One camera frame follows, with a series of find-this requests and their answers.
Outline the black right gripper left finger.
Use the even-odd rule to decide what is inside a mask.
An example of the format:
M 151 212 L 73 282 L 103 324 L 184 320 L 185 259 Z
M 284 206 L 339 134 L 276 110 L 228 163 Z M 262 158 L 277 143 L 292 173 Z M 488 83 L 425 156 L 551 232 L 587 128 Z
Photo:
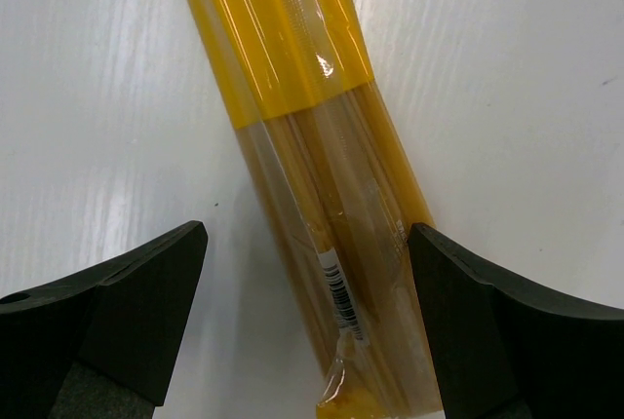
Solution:
M 165 402 L 208 234 L 189 221 L 1 299 L 4 418 L 150 418 Z

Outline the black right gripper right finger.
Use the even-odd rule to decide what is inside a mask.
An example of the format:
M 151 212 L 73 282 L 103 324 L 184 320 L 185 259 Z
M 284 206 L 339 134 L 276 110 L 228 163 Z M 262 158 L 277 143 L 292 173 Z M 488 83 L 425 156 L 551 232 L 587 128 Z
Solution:
M 620 418 L 623 312 L 498 266 L 424 223 L 409 256 L 447 418 Z

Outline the yellow spaghetti bag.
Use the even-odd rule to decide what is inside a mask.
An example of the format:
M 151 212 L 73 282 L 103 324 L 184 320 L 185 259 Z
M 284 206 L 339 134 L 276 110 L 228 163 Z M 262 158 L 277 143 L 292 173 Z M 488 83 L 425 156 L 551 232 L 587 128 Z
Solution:
M 187 0 L 326 379 L 320 418 L 442 410 L 408 234 L 431 213 L 353 0 Z

